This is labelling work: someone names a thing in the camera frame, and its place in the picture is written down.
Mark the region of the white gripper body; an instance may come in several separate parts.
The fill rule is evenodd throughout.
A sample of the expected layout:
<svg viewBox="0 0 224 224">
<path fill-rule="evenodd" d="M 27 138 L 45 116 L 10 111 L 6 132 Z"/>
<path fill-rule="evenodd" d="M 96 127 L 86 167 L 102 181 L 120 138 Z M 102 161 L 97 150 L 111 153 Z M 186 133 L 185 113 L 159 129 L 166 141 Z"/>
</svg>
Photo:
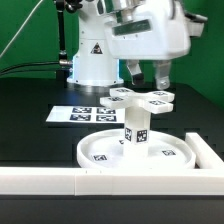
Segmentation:
<svg viewBox="0 0 224 224">
<path fill-rule="evenodd" d="M 117 13 L 104 17 L 109 51 L 124 60 L 171 60 L 186 55 L 190 38 L 181 4 L 176 0 L 143 0 L 130 20 Z"/>
</svg>

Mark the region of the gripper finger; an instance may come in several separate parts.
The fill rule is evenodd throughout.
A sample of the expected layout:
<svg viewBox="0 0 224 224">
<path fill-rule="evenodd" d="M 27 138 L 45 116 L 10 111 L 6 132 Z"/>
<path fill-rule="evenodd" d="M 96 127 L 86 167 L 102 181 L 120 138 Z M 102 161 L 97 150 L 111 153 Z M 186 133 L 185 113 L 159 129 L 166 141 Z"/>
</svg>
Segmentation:
<svg viewBox="0 0 224 224">
<path fill-rule="evenodd" d="M 144 83 L 144 74 L 141 71 L 138 60 L 127 60 L 126 67 L 131 75 L 133 85 L 141 85 Z"/>
<path fill-rule="evenodd" d="M 155 80 L 156 88 L 158 90 L 165 90 L 170 86 L 170 70 L 171 61 L 170 60 L 157 60 L 153 62 L 155 68 Z"/>
</svg>

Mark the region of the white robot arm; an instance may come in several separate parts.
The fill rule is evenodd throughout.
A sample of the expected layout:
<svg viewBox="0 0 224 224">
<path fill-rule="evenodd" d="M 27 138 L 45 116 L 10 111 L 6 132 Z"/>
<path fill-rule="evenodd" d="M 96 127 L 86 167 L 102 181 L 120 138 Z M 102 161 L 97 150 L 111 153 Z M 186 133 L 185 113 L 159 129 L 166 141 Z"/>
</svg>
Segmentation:
<svg viewBox="0 0 224 224">
<path fill-rule="evenodd" d="M 81 89 L 120 86 L 124 60 L 132 83 L 144 83 L 141 60 L 155 63 L 159 88 L 169 86 L 171 60 L 189 52 L 190 37 L 178 0 L 83 0 L 79 49 L 67 82 Z"/>
</svg>

